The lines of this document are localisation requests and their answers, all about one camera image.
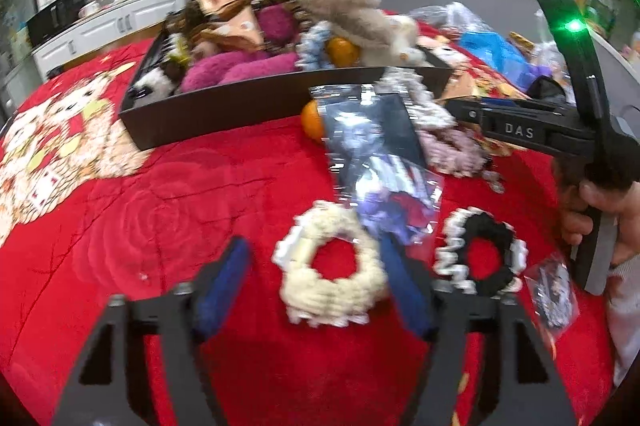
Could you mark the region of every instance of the blue scrunchie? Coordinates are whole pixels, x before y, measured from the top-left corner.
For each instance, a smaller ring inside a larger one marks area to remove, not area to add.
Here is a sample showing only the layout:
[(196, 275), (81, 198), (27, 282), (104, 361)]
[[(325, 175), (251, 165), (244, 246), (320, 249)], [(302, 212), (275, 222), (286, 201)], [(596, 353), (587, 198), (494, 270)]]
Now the blue scrunchie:
[(320, 69), (334, 69), (324, 44), (331, 37), (331, 23), (322, 20), (305, 32), (300, 43), (296, 45), (298, 60), (296, 67), (303, 71), (317, 71)]

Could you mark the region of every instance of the cream scrunchie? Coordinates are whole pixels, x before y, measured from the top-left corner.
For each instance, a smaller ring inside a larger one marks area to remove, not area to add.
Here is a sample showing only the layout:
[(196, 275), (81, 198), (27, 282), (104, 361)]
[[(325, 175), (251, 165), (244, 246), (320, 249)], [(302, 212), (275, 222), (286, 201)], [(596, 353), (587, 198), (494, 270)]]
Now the cream scrunchie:
[[(327, 280), (310, 264), (318, 247), (338, 235), (356, 250), (356, 272), (349, 278)], [(280, 297), (292, 323), (308, 319), (311, 326), (345, 327), (349, 321), (367, 323), (367, 311), (386, 296), (386, 273), (378, 243), (360, 226), (354, 210), (316, 201), (296, 218), (296, 225), (276, 244), (273, 262), (284, 270)]]

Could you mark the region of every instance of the hand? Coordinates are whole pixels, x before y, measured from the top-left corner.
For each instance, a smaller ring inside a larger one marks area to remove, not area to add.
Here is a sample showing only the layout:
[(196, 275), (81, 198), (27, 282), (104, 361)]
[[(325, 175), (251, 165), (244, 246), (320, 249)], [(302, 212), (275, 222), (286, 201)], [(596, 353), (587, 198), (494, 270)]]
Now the hand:
[(584, 235), (593, 230), (593, 221), (582, 215), (587, 206), (618, 216), (618, 241), (613, 253), (613, 265), (619, 265), (640, 252), (640, 183), (628, 191), (606, 190), (590, 181), (579, 186), (566, 186), (558, 165), (554, 162), (554, 177), (558, 187), (558, 207), (562, 239), (577, 246)]

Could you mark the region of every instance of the pink plush toy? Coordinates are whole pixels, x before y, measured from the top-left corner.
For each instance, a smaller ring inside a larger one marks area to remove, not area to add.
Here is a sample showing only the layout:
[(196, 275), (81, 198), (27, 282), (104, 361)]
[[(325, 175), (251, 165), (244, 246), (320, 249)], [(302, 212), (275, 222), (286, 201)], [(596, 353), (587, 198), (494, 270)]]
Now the pink plush toy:
[(286, 44), (298, 33), (296, 19), (279, 4), (260, 10), (257, 19), (267, 40), (276, 44)]
[(219, 85), (247, 80), (249, 78), (261, 78), (263, 76), (275, 76), (276, 74), (295, 72), (296, 60), (298, 60), (297, 53), (287, 52), (265, 60), (241, 63), (230, 69)]
[[(271, 42), (282, 45), (297, 37), (295, 19), (280, 5), (264, 8), (257, 19), (265, 39)], [(222, 83), (295, 72), (297, 59), (295, 52), (273, 57), (264, 51), (223, 52), (196, 62), (182, 80), (180, 89), (190, 92)]]

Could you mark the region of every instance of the dark brown tray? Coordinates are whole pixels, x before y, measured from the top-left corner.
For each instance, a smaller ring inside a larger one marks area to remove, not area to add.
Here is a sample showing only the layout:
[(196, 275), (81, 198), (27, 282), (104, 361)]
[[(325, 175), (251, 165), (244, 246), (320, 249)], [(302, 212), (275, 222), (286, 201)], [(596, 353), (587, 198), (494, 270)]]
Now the dark brown tray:
[[(132, 84), (158, 63), (165, 37), (161, 33), (152, 44)], [(309, 87), (374, 83), (383, 72), (382, 67), (294, 72), (208, 87), (136, 108), (134, 100), (125, 94), (119, 116), (133, 142), (144, 150), (206, 133), (295, 116), (310, 100)], [(416, 72), (437, 97), (442, 94), (451, 69), (418, 67)]]

